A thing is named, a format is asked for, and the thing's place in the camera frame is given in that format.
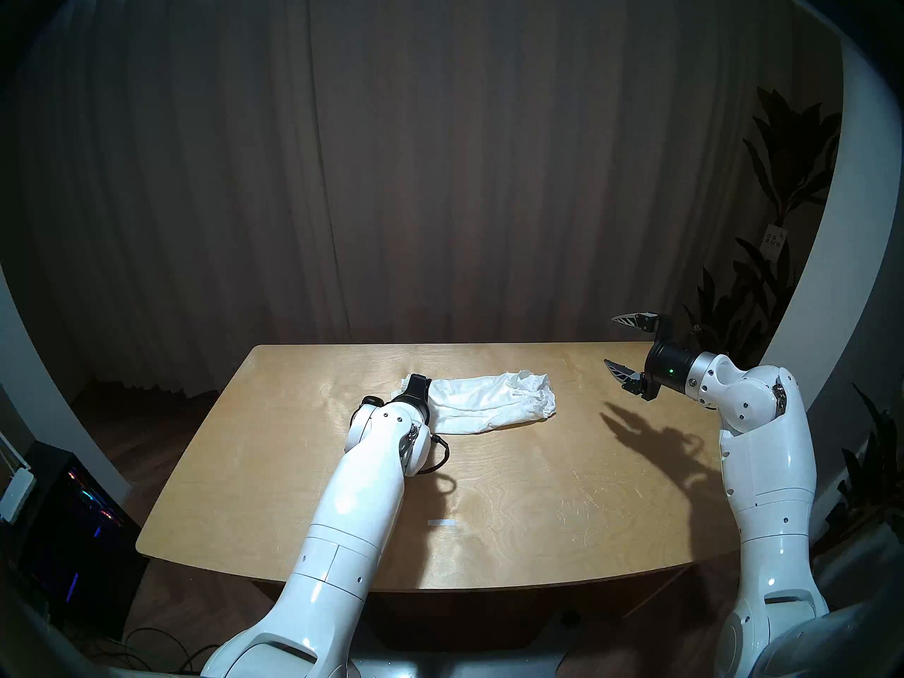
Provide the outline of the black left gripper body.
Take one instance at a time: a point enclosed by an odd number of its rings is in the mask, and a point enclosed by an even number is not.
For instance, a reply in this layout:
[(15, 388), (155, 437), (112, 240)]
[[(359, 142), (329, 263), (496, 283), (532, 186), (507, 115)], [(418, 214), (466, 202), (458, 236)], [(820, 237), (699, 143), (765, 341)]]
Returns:
[(407, 385), (397, 396), (397, 402), (407, 403), (417, 410), (429, 410), (428, 395), (431, 383), (431, 378), (423, 374), (410, 374)]

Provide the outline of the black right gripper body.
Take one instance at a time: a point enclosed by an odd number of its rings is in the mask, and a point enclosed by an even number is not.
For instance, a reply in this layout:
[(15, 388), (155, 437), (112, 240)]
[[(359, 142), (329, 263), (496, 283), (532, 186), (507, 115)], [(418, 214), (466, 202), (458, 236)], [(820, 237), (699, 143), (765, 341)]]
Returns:
[(685, 394), (691, 367), (697, 359), (697, 352), (683, 347), (676, 341), (673, 320), (669, 315), (660, 315), (656, 331), (643, 331), (654, 335), (654, 343), (644, 363), (646, 393), (643, 400), (654, 400), (662, 387), (679, 394)]

